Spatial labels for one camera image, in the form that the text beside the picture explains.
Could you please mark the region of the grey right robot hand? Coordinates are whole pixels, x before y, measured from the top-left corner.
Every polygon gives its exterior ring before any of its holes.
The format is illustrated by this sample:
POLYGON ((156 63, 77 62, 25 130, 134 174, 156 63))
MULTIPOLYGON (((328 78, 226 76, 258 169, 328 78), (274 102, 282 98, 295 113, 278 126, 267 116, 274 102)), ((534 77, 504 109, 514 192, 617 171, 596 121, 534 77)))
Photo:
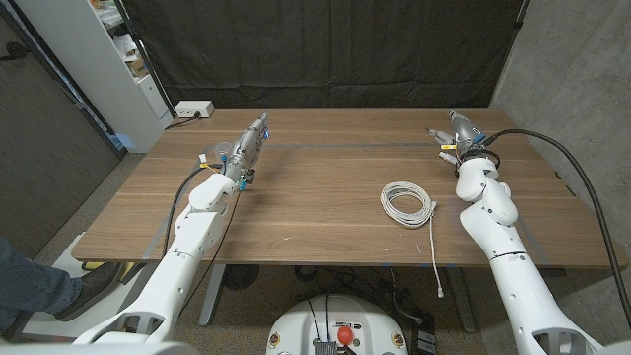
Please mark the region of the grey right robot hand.
POLYGON ((426 132, 440 144, 439 156, 452 165, 458 165, 474 157, 474 150, 483 148, 482 141, 486 135, 465 115, 449 110, 448 116, 454 134, 432 128, 427 128, 426 132))

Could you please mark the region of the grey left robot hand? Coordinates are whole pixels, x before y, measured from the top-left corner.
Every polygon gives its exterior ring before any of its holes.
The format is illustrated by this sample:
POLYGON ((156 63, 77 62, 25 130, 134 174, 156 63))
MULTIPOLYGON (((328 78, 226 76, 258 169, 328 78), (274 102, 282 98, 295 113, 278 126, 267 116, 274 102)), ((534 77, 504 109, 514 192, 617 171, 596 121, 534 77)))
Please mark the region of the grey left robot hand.
POLYGON ((234 182, 246 178, 256 164, 262 145, 268 138, 267 112, 265 111, 235 142, 225 164, 224 175, 234 182))

